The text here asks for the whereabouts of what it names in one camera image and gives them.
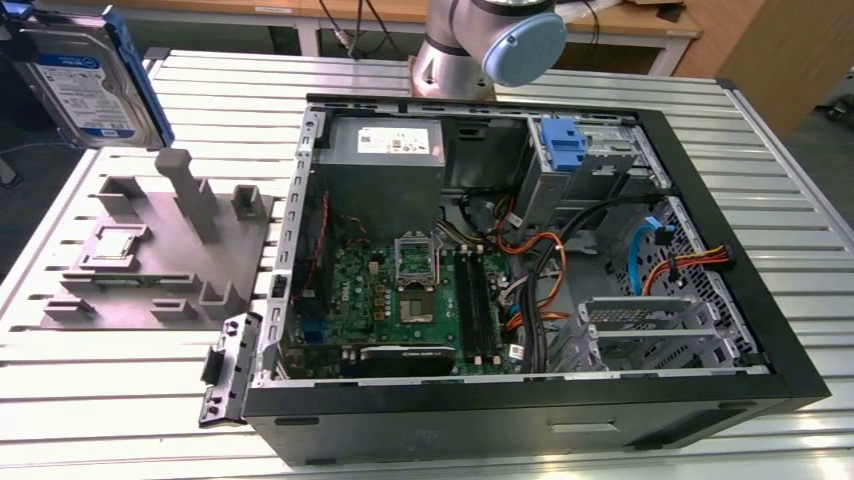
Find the connector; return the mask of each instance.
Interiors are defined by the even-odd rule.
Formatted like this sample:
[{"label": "connector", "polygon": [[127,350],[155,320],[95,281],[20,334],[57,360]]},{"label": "connector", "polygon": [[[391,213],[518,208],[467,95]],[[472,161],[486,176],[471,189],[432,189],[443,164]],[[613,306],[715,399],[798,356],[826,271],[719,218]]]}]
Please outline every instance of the connector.
[{"label": "connector", "polygon": [[350,35],[350,33],[342,29],[335,29],[334,32],[335,38],[338,38],[340,44],[344,46],[347,51],[350,51],[350,47],[352,46],[352,35]]}]

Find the blue tab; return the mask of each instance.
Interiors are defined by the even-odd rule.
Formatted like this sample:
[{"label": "blue tab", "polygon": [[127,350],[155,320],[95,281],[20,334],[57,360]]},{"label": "blue tab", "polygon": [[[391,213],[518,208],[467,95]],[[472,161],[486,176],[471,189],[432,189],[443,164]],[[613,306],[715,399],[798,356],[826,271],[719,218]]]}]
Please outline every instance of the blue tab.
[{"label": "blue tab", "polygon": [[25,19],[32,11],[36,9],[29,3],[21,2],[0,2],[3,3],[3,10],[9,14],[9,18],[16,20]]},{"label": "blue tab", "polygon": [[543,118],[540,127],[540,139],[551,154],[551,168],[558,171],[575,171],[587,153],[584,135],[578,130],[575,122],[568,118]]}]

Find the black cable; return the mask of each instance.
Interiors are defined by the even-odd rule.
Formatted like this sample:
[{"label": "black cable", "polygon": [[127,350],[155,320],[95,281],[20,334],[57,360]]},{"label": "black cable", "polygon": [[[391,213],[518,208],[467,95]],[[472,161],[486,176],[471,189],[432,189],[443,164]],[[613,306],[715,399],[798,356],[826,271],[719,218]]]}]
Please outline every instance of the black cable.
[{"label": "black cable", "polygon": [[326,13],[326,18],[330,19],[330,23],[332,24],[332,27],[335,27],[335,30],[340,30],[342,27],[338,26],[338,22],[335,21],[335,18],[330,13],[330,9],[326,6],[326,2],[323,0],[318,0],[318,2],[320,3],[320,8],[323,8],[323,13]]},{"label": "black cable", "polygon": [[364,56],[364,58],[368,58],[368,55],[374,55],[379,51],[379,49],[383,48],[383,45],[386,45],[387,41],[388,41],[388,37],[383,35],[383,41],[379,42],[371,50],[368,50],[367,52],[362,52],[362,55]]},{"label": "black cable", "polygon": [[368,8],[371,9],[374,18],[376,18],[376,21],[379,22],[379,27],[383,29],[383,33],[386,34],[386,38],[388,38],[388,42],[391,43],[391,48],[394,48],[395,53],[400,56],[400,60],[406,60],[406,55],[403,55],[403,52],[400,52],[400,49],[398,48],[398,44],[395,43],[395,39],[391,38],[391,33],[388,33],[388,29],[386,28],[386,22],[383,22],[383,19],[380,18],[379,13],[376,13],[376,9],[374,8],[374,3],[371,3],[371,0],[364,0],[364,2],[368,4]]},{"label": "black cable", "polygon": [[582,3],[592,14],[592,36],[590,38],[590,43],[587,44],[580,66],[582,68],[592,68],[592,57],[596,51],[596,46],[599,45],[599,14],[596,14],[596,10],[590,6],[590,2],[587,0],[582,0]]},{"label": "black cable", "polygon": [[352,53],[356,50],[356,43],[359,43],[359,36],[362,35],[362,6],[364,5],[364,0],[359,0],[359,7],[356,9],[356,34],[352,37],[352,42],[350,42],[350,50],[347,50],[347,56],[354,58]]}]

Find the hard drive label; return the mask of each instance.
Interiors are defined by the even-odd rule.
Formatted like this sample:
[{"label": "hard drive label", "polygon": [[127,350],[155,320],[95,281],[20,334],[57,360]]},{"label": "hard drive label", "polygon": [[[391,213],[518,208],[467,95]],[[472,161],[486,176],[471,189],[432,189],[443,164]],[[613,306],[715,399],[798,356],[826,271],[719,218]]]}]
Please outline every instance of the hard drive label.
[{"label": "hard drive label", "polygon": [[105,88],[104,69],[95,57],[40,54],[36,68],[85,133],[113,138],[133,136],[129,116]]}]

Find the aluminum workbench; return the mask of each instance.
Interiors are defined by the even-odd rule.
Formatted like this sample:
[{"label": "aluminum workbench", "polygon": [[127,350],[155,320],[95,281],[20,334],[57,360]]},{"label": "aluminum workbench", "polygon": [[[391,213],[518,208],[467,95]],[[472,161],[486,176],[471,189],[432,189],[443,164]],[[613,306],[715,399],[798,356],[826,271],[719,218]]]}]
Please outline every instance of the aluminum workbench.
[{"label": "aluminum workbench", "polygon": [[[270,283],[308,92],[407,95],[402,62],[172,51],[147,60],[176,148],[216,193],[256,184],[279,201],[259,267]],[[662,110],[833,397],[681,451],[496,458],[307,470],[322,478],[833,478],[854,476],[854,236],[738,91],[713,80],[550,72],[500,100]],[[290,474],[248,427],[199,430],[218,332],[39,330],[45,298],[101,212],[107,175],[169,191],[153,154],[88,151],[0,287],[0,477]],[[264,312],[264,301],[254,310]]]}]

